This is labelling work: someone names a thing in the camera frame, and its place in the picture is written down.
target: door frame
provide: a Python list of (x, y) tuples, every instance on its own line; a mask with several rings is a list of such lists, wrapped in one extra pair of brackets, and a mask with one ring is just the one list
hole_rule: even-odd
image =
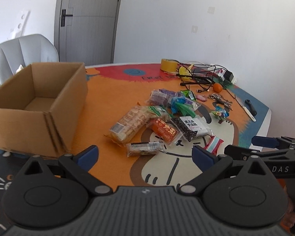
[[(119, 15), (119, 8), (120, 8), (121, 0), (118, 0), (117, 2), (117, 8), (116, 8), (116, 16), (115, 16), (115, 24), (113, 27), (113, 36), (112, 36), (112, 49), (111, 49), (111, 55), (110, 55), (110, 62), (113, 63), (113, 57), (115, 53), (115, 42), (116, 42), (116, 32), (117, 32), (117, 23), (118, 23), (118, 15)], [(60, 32), (60, 20), (61, 20), (61, 5), (62, 0), (56, 1), (56, 9), (55, 9), (55, 24), (54, 24), (54, 46), (59, 53), (59, 32)]]

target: white handle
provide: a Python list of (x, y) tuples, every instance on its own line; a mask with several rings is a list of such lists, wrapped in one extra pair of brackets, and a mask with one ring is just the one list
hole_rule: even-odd
[(248, 114), (248, 116), (250, 117), (250, 119), (251, 119), (252, 121), (256, 121), (256, 119), (253, 117), (253, 115), (252, 115), (251, 112), (247, 109), (247, 107), (243, 106), (242, 108), (245, 110), (246, 114)]

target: brown cardboard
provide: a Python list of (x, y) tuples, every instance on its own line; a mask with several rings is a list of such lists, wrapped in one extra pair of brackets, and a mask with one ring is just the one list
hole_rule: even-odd
[(83, 63), (33, 63), (0, 86), (0, 149), (59, 157), (71, 150), (87, 95)]

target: gray door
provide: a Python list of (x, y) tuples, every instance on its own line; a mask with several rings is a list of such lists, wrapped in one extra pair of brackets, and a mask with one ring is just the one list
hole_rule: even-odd
[(119, 0), (57, 0), (55, 47), (60, 61), (113, 62)]

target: chair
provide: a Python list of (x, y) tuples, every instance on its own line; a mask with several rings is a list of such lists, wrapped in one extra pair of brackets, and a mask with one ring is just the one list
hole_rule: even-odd
[(16, 74), (20, 65), (59, 62), (56, 48), (41, 34), (21, 36), (0, 44), (0, 84)]

